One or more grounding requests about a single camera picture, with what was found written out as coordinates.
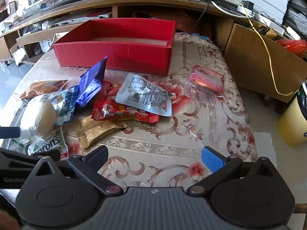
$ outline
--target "yellow container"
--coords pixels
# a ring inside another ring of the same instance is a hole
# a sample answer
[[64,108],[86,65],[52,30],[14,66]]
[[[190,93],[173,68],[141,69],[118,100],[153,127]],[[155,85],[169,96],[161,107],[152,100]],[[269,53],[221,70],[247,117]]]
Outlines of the yellow container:
[[295,147],[307,140],[307,121],[297,102],[297,97],[280,117],[278,130],[281,138],[290,147]]

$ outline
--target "white box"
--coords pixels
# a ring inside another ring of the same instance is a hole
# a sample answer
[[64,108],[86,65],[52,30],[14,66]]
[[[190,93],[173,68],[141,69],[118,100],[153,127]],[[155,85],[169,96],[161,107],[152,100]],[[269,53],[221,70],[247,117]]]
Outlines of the white box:
[[51,47],[52,40],[40,41],[39,45],[43,53],[47,52]]

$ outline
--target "purple snack wrapper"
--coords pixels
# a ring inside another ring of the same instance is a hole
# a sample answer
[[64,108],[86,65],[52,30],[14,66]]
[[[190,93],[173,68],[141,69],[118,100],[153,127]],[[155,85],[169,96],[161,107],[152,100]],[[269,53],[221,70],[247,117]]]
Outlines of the purple snack wrapper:
[[79,107],[86,106],[88,102],[101,90],[101,82],[104,79],[107,58],[108,57],[105,57],[81,75],[78,98],[76,101],[76,104]]

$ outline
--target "yellow cable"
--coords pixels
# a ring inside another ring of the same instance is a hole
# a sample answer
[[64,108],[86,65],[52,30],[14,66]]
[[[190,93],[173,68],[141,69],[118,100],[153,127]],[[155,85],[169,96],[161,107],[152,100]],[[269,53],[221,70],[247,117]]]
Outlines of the yellow cable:
[[[248,14],[247,14],[247,12],[246,12],[246,10],[245,10],[243,4],[242,4],[241,2],[239,2],[238,0],[234,0],[234,1],[240,4],[240,6],[241,6],[241,7],[243,8],[243,10],[244,10],[245,15],[248,16]],[[264,39],[262,38],[262,36],[261,36],[261,35],[258,33],[258,31],[254,28],[253,23],[251,22],[251,20],[250,20],[249,18],[248,18],[248,21],[249,21],[249,23],[251,24],[251,26],[252,26],[253,30],[255,31],[255,33],[256,33],[256,34],[260,37],[260,39],[262,40],[262,42],[263,42],[263,44],[264,44],[264,47],[266,48],[266,51],[267,51],[267,53],[268,53],[268,56],[269,56],[269,63],[270,63],[270,69],[271,69],[271,75],[272,75],[272,79],[273,79],[273,83],[274,83],[274,87],[275,87],[276,92],[277,92],[279,95],[282,95],[282,96],[289,96],[289,95],[293,94],[293,92],[290,92],[290,93],[288,93],[288,94],[282,94],[282,93],[280,93],[280,92],[278,91],[277,86],[276,86],[276,83],[275,83],[274,73],[273,73],[273,69],[272,69],[272,60],[271,60],[271,55],[270,55],[269,49],[268,49],[266,43],[264,42]]]
[[[241,5],[241,7],[242,7],[243,10],[244,10],[245,15],[248,16],[248,14],[247,14],[247,12],[246,12],[246,10],[245,10],[243,4],[240,3],[238,0],[234,0],[234,1],[236,1],[237,3],[239,3],[239,4]],[[266,48],[266,51],[267,51],[267,53],[268,53],[268,56],[269,56],[269,63],[270,63],[270,69],[271,69],[271,74],[272,74],[272,79],[273,79],[273,83],[274,83],[274,87],[275,87],[276,92],[277,92],[279,95],[282,95],[282,96],[289,96],[289,95],[293,94],[293,92],[290,92],[290,93],[288,93],[288,94],[282,94],[282,93],[280,93],[280,92],[278,91],[277,86],[276,86],[276,83],[275,83],[274,73],[273,73],[273,69],[272,69],[272,60],[271,60],[271,55],[270,55],[269,49],[268,49],[266,43],[264,42],[264,39],[262,38],[262,36],[261,36],[261,35],[258,33],[258,31],[254,28],[253,23],[251,22],[251,20],[248,19],[248,21],[249,21],[249,23],[251,24],[253,30],[256,32],[256,34],[257,34],[257,35],[260,37],[260,39],[262,40],[262,42],[263,42],[263,44],[264,44],[264,46],[265,46],[265,48]]]

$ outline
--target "pink candy package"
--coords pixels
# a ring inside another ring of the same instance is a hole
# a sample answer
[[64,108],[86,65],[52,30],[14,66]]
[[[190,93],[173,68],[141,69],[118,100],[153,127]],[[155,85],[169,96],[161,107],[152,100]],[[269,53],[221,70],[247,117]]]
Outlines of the pink candy package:
[[197,90],[202,91],[204,93],[203,97],[209,93],[216,97],[224,98],[224,83],[225,75],[209,68],[195,65],[192,73],[188,77],[186,87],[189,89],[193,86]]

